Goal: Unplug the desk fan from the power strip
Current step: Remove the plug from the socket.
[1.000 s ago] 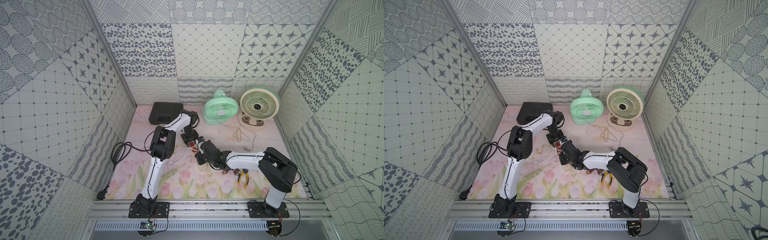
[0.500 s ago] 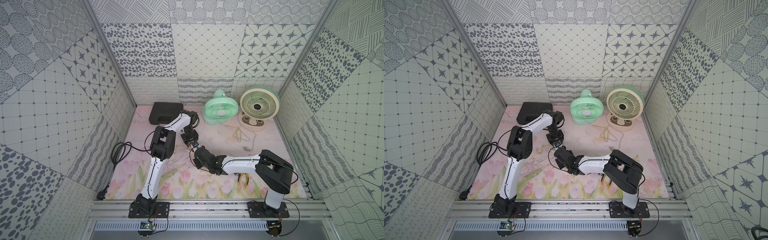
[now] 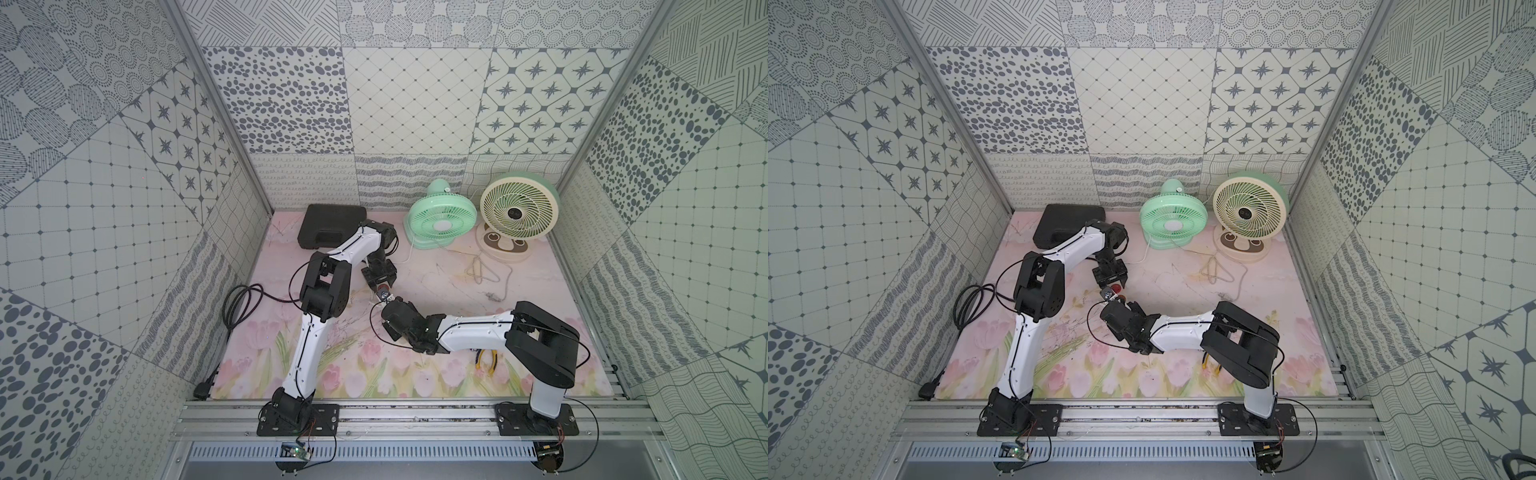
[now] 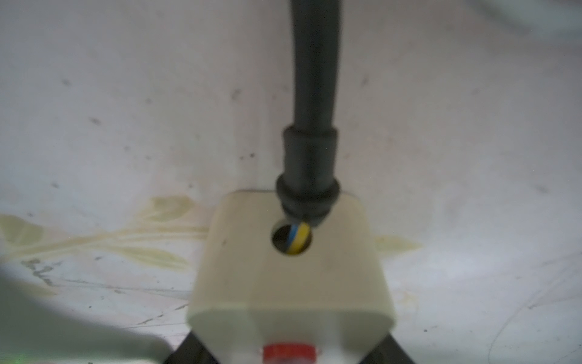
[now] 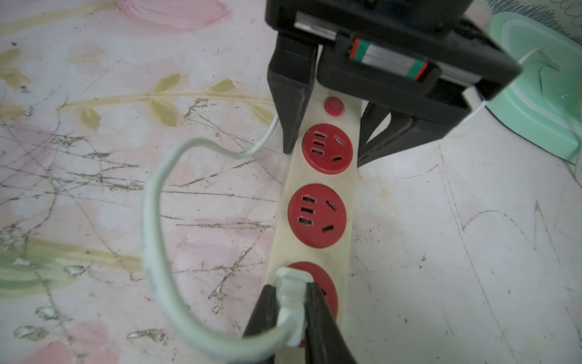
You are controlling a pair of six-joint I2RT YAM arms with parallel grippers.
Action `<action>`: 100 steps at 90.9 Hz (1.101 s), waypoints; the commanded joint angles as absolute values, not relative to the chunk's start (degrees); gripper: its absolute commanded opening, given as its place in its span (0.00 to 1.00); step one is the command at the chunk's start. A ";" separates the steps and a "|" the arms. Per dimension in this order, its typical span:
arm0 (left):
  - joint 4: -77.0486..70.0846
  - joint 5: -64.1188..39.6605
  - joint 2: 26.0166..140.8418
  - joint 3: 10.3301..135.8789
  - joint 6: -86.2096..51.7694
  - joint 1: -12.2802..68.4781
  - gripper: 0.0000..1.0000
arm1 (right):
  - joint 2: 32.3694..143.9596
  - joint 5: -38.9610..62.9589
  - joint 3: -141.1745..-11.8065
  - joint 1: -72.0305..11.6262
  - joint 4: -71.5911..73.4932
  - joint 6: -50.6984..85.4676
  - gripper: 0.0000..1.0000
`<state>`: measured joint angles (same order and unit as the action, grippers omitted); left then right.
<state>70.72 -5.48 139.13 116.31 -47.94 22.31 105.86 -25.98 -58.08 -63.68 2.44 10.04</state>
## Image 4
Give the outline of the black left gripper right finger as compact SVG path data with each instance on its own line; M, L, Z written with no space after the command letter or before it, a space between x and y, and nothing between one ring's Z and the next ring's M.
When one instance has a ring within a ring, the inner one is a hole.
M415 364L392 335L386 336L360 364Z

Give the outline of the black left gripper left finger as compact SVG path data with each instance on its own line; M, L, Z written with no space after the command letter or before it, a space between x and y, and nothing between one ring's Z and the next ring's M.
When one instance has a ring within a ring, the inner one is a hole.
M209 351L197 336L190 332L164 364L209 364Z

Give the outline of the cream power strip red sockets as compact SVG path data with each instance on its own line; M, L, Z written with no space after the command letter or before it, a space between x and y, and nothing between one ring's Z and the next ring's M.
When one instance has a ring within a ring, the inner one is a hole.
M237 191L218 204L186 321L221 363L259 362L269 344L315 348L319 363L358 363L396 322L364 206L342 194L288 256L272 243L285 223L273 192Z

